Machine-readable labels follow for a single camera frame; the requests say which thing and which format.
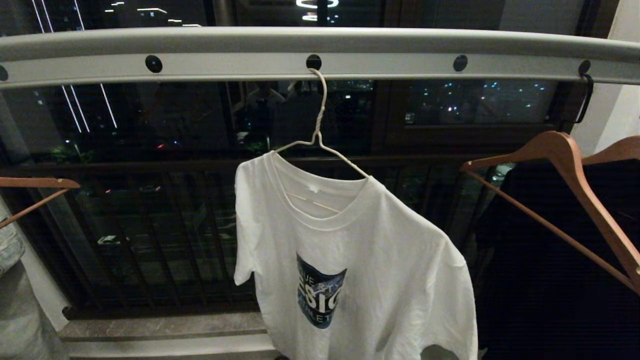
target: white wire hanger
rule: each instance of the white wire hanger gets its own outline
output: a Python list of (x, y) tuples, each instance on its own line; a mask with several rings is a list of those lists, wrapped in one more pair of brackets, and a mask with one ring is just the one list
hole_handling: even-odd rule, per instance
[(349, 159), (347, 159), (344, 155), (342, 155), (341, 153), (337, 152), (336, 150), (333, 150), (330, 147), (325, 146), (325, 144), (322, 143), (322, 133), (320, 132), (320, 125), (322, 124), (322, 116), (324, 114), (324, 106), (326, 105), (326, 93), (327, 93), (327, 88), (326, 88), (326, 81), (324, 80), (324, 76), (316, 69), (311, 69), (309, 68), (309, 71), (313, 72), (315, 75), (317, 75), (320, 78), (320, 82), (322, 82), (322, 88), (323, 88), (323, 96), (322, 96), (322, 104), (320, 105), (320, 112), (318, 113), (318, 117), (316, 118), (316, 130), (314, 131), (314, 134), (311, 136), (311, 141), (310, 142), (306, 142), (306, 141), (295, 141), (290, 143), (289, 145), (285, 145), (281, 148), (279, 148), (278, 150), (276, 150), (275, 152), (280, 152), (283, 150), (286, 150), (294, 145), (315, 145), (316, 144), (316, 138), (318, 139), (318, 145), (320, 145), (320, 148), (327, 150), (328, 152), (338, 156), (340, 159), (344, 160), (347, 164), (349, 164), (350, 167), (354, 168), (357, 172), (361, 173), (362, 176), (364, 177), (369, 177), (369, 175), (364, 172), (362, 169), (360, 169), (357, 165), (355, 165), (354, 163), (352, 163)]
[[(344, 155), (342, 155), (341, 153), (337, 152), (336, 150), (331, 149), (330, 147), (325, 146), (322, 143), (322, 133), (320, 132), (320, 125), (322, 124), (322, 116), (324, 114), (324, 107), (326, 105), (326, 94), (327, 94), (327, 87), (326, 87), (326, 81), (324, 80), (324, 76), (316, 69), (311, 69), (309, 68), (309, 71), (313, 72), (315, 75), (317, 75), (320, 78), (320, 82), (322, 82), (322, 88), (323, 88), (323, 96), (322, 96), (322, 103), (320, 105), (320, 112), (318, 113), (318, 116), (316, 118), (316, 129), (314, 130), (313, 135), (311, 136), (311, 141), (310, 142), (306, 142), (306, 141), (295, 141), (290, 143), (289, 145), (285, 145), (279, 149), (277, 149), (275, 152), (280, 152), (283, 150), (286, 150), (292, 146), (295, 145), (315, 145), (316, 143), (316, 138), (318, 139), (318, 145), (320, 145), (320, 148), (338, 156), (340, 159), (344, 160), (347, 164), (349, 164), (350, 167), (354, 168), (357, 172), (361, 173), (365, 178), (369, 177), (369, 175), (364, 172), (362, 169), (360, 169), (357, 165), (355, 165), (354, 163), (352, 163), (349, 159), (347, 159)], [(312, 199), (308, 199), (306, 197), (302, 197), (300, 195), (296, 195), (294, 193), (285, 191), (285, 193), (287, 193), (287, 195), (296, 197), (300, 200), (304, 200), (304, 201), (309, 201), (310, 203), (312, 203), (313, 205), (316, 206), (320, 206), (321, 208), (325, 208), (327, 210), (333, 211), (334, 213), (340, 213), (339, 210), (333, 209), (329, 206), (320, 204), (319, 202), (313, 201)]]

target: t-shirt sleeve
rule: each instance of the t-shirt sleeve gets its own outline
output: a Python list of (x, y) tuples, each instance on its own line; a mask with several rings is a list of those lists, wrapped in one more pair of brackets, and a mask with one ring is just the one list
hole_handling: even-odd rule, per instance
[(467, 263), (455, 248), (444, 252), (442, 263), (427, 280), (423, 348), (440, 345), (460, 360), (476, 360), (476, 305)]
[(251, 277), (255, 271), (254, 241), (250, 234), (250, 192), (247, 177), (242, 169), (236, 171), (236, 230), (237, 230), (237, 260), (234, 280), (240, 285)]

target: metal rail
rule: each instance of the metal rail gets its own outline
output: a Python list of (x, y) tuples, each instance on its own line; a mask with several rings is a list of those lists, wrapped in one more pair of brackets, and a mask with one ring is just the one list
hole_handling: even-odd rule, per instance
[[(79, 83), (314, 79), (306, 64), (310, 54), (320, 56), (323, 74), (334, 80), (580, 81), (579, 67), (588, 60), (590, 66), (583, 70), (596, 82), (640, 85), (640, 44), (633, 42), (459, 29), (233, 27), (0, 38), (0, 90)], [(148, 60), (149, 55), (156, 60)]]

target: marble windowsill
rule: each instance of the marble windowsill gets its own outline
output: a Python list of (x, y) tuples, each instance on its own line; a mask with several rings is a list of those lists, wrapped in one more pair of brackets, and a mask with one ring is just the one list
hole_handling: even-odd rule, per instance
[(130, 341), (265, 334), (259, 312), (118, 320), (72, 320), (64, 342)]

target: dark garment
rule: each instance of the dark garment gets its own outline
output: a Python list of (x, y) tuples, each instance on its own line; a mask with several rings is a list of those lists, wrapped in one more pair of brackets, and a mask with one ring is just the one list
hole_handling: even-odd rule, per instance
[[(584, 171), (640, 248), (640, 161)], [(625, 274), (551, 164), (517, 166), (502, 189)], [(476, 300), (485, 359), (640, 359), (640, 297), (586, 256), (499, 196), (479, 219), (476, 240), (495, 248)]]

